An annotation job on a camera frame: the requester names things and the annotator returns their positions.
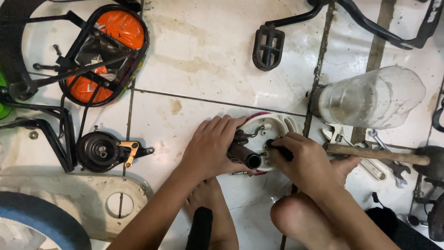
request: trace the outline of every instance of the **bare foot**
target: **bare foot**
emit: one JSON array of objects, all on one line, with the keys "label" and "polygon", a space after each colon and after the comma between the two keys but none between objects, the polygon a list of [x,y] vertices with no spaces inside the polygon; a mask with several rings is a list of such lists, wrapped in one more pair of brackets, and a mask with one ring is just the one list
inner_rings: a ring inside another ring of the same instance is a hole
[{"label": "bare foot", "polygon": [[190,220],[193,221],[194,212],[201,206],[213,211],[209,250],[239,249],[233,219],[215,177],[200,183],[185,201],[183,208]]},{"label": "bare foot", "polygon": [[[358,157],[330,161],[337,174],[336,180],[345,185],[347,175],[360,161]],[[270,215],[273,224],[281,233],[302,243],[308,249],[350,249],[333,229],[331,221],[305,193],[299,192],[280,199],[271,208]]]}]

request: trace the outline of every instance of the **hand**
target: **hand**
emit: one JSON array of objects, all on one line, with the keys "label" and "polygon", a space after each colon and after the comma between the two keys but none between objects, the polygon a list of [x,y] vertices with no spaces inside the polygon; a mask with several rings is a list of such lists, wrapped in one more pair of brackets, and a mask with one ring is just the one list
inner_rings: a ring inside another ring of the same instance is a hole
[{"label": "hand", "polygon": [[276,149],[271,150],[270,156],[283,174],[311,198],[323,195],[326,189],[340,187],[327,153],[317,142],[289,132],[272,144],[293,153],[292,161],[287,161]]},{"label": "hand", "polygon": [[188,143],[178,169],[193,172],[200,181],[224,173],[250,171],[244,164],[233,163],[226,156],[237,127],[245,120],[245,116],[235,119],[225,115],[203,121]]}]

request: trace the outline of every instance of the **orange plastic bag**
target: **orange plastic bag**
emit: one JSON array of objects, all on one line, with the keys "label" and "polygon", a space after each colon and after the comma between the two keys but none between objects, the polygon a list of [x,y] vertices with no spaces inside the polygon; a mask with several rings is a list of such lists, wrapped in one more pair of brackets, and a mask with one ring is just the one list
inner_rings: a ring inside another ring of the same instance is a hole
[{"label": "orange plastic bag", "polygon": [[98,20],[100,29],[109,36],[114,37],[132,49],[139,49],[144,42],[143,29],[140,22],[132,15],[124,11],[109,11]]},{"label": "orange plastic bag", "polygon": [[[108,74],[108,70],[105,66],[95,69],[94,72],[96,74]],[[66,80],[66,86],[71,85],[74,78],[75,77],[68,78]],[[97,83],[85,77],[79,77],[79,79],[75,82],[74,86],[71,88],[71,95],[74,96],[75,99],[83,103],[88,103],[92,97],[92,94],[94,93],[95,88],[97,88]],[[104,87],[100,87],[92,103],[98,103],[104,101],[108,97],[110,97],[111,94],[112,94],[111,90],[106,89]]]}]

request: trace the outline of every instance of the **black screwdriver handle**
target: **black screwdriver handle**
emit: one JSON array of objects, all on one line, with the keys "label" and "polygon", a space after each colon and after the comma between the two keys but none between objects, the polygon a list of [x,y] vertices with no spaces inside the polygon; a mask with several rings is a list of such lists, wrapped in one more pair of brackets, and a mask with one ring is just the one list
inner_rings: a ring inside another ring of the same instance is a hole
[{"label": "black screwdriver handle", "polygon": [[288,148],[284,147],[284,146],[273,146],[271,145],[271,143],[273,142],[273,139],[269,139],[267,140],[267,147],[269,149],[277,149],[279,151],[279,153],[281,153],[281,155],[287,160],[287,161],[292,161],[294,156],[293,153],[288,150]]}]

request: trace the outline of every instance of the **black pedal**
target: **black pedal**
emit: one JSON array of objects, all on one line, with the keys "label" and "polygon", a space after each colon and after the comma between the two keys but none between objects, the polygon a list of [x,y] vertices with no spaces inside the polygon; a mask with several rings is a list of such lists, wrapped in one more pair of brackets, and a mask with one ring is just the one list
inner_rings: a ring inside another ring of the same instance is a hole
[{"label": "black pedal", "polygon": [[256,31],[253,48],[253,63],[262,71],[270,71],[281,62],[285,33],[273,25],[261,27]]}]

